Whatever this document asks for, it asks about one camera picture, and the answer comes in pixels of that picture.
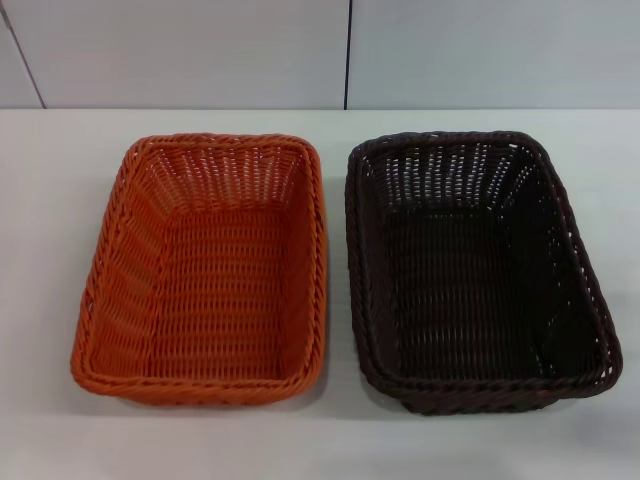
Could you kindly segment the orange woven plastic basket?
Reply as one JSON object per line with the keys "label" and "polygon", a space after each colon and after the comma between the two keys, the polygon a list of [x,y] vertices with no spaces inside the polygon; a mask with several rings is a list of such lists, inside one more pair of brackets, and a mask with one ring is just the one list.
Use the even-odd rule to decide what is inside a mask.
{"label": "orange woven plastic basket", "polygon": [[81,297],[71,373],[158,406],[264,405],[323,367],[328,232],[304,139],[184,133],[126,151]]}

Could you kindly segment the dark brown woven basket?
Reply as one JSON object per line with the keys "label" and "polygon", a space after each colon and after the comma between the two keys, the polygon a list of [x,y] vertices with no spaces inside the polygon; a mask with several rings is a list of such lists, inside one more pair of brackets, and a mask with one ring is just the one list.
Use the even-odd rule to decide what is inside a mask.
{"label": "dark brown woven basket", "polygon": [[611,389],[623,357],[548,153],[510,131],[406,132],[348,159],[360,369],[425,415],[522,412]]}

